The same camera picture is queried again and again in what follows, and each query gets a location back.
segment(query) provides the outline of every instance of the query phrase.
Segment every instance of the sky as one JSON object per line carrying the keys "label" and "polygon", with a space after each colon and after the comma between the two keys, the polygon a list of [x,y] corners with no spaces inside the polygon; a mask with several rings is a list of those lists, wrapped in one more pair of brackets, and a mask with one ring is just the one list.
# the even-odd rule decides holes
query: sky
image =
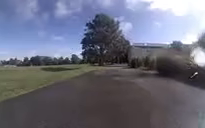
{"label": "sky", "polygon": [[97,13],[119,20],[131,43],[191,43],[205,31],[205,0],[0,0],[0,60],[79,55]]}

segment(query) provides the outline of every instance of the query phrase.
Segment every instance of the sunlight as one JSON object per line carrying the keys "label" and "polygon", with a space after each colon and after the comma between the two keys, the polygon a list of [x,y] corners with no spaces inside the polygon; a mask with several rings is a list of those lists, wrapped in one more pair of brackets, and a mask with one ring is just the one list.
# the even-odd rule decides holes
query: sunlight
{"label": "sunlight", "polygon": [[192,51],[191,56],[194,58],[194,62],[198,66],[205,66],[205,51],[201,48],[196,48]]}

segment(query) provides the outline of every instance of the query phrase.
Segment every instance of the roof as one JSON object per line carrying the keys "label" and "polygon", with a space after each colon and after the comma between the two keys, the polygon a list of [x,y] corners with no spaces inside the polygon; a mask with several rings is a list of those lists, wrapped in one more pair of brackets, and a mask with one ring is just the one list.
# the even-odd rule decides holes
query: roof
{"label": "roof", "polygon": [[163,47],[168,47],[169,44],[167,43],[134,43],[132,46],[163,48]]}

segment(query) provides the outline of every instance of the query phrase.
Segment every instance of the road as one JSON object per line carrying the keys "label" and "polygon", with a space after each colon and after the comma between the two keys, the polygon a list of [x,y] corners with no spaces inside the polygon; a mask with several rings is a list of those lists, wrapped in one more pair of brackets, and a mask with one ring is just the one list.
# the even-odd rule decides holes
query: road
{"label": "road", "polygon": [[0,103],[0,128],[205,128],[205,91],[132,69],[90,72]]}

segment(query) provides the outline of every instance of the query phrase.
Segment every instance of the green lawn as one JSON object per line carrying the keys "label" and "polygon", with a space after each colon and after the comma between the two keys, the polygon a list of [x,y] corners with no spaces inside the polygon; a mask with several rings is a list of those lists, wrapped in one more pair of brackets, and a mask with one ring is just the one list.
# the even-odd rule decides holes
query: green lawn
{"label": "green lawn", "polygon": [[101,67],[89,65],[0,67],[0,101],[97,69]]}

